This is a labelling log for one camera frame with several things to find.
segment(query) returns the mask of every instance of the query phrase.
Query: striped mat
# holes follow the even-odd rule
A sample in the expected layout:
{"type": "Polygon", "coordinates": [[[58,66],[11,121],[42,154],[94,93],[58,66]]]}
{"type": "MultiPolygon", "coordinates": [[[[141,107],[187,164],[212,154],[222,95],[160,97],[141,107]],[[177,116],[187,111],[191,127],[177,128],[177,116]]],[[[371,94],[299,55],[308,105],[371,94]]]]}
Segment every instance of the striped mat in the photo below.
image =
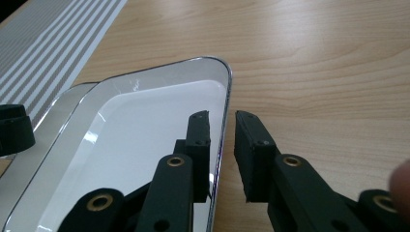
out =
{"type": "Polygon", "coordinates": [[[35,127],[71,87],[127,0],[32,0],[0,29],[0,103],[35,127]]]}

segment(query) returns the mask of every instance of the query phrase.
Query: metal tray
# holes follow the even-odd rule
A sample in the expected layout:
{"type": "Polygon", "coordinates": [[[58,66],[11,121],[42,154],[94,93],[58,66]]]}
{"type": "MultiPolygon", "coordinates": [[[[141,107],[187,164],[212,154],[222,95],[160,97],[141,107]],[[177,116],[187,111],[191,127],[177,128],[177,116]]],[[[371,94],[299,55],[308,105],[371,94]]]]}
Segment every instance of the metal tray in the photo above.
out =
{"type": "Polygon", "coordinates": [[[212,231],[230,86],[224,62],[200,57],[73,87],[0,179],[3,231],[56,231],[85,193],[147,184],[201,110],[211,125],[211,197],[194,204],[193,229],[212,231]]]}

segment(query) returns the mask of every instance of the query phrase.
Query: wood grain surface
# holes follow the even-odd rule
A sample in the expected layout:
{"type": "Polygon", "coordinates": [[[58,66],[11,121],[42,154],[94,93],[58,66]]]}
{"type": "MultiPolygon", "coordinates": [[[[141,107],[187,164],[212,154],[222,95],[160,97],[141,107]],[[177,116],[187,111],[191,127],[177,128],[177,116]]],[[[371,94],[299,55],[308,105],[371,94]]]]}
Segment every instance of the wood grain surface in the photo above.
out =
{"type": "Polygon", "coordinates": [[[273,231],[245,203],[236,110],[353,199],[410,158],[410,1],[129,0],[75,84],[203,55],[234,75],[214,231],[273,231]]]}

